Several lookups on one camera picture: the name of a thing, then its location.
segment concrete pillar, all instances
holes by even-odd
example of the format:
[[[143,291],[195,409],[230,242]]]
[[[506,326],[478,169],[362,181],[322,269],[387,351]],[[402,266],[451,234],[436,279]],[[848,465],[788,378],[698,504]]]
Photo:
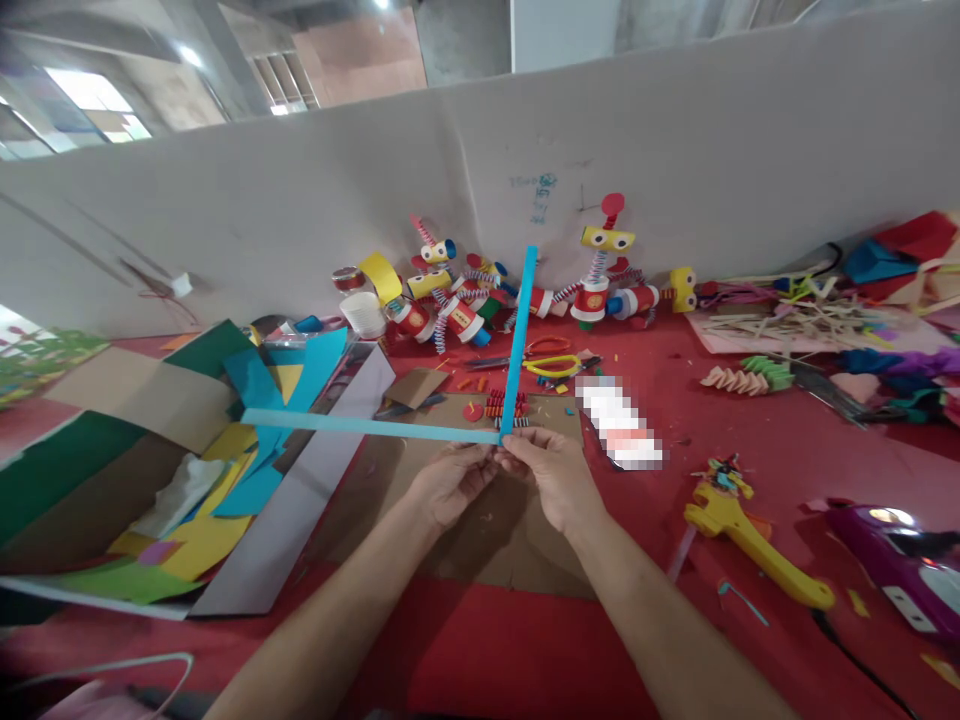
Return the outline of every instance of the concrete pillar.
[[[175,47],[193,50],[198,71],[230,120],[266,117],[270,104],[227,24],[209,0],[160,0],[175,30]]]

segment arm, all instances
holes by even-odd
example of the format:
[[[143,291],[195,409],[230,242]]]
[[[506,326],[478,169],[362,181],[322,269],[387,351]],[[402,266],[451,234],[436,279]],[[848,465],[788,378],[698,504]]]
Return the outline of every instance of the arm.
[[[353,555],[273,632],[206,720],[333,717],[417,566],[496,474],[489,446],[451,445]]]
[[[576,443],[524,428],[504,446],[497,461],[529,468],[544,514],[580,558],[663,718],[796,717],[610,517]]]

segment ceiling light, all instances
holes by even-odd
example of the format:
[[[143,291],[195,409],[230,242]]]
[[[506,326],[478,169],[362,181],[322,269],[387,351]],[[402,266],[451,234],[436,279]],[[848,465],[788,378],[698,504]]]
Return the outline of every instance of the ceiling light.
[[[197,55],[196,51],[193,48],[188,48],[186,45],[180,46],[180,57],[186,60],[188,63],[194,67],[203,67],[203,63],[200,62],[200,56]]]

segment hand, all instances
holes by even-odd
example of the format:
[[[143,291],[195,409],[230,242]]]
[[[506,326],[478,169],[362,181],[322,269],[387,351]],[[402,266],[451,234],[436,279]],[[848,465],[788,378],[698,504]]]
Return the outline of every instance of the hand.
[[[564,535],[606,515],[583,450],[560,433],[538,427],[514,430],[494,460],[507,472],[533,476],[543,514]]]
[[[497,474],[492,457],[492,445],[450,443],[417,473],[407,497],[446,530]]]

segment white board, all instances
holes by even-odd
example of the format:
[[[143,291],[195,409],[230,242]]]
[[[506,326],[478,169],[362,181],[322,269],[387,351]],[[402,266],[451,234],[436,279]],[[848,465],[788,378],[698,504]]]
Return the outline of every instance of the white board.
[[[171,275],[190,271],[185,304],[204,323],[332,312],[332,270],[417,251],[410,212],[514,273],[537,244],[538,284],[564,285],[589,262],[583,225],[603,220],[579,211],[581,185],[587,206],[626,196],[617,226],[637,233],[629,256],[648,274],[773,271],[960,205],[956,27],[960,5],[943,1],[774,28],[2,163],[0,193],[108,266],[130,251],[68,200]],[[541,210],[529,182],[547,174]],[[113,336],[183,329],[6,202],[0,223],[0,303]]]

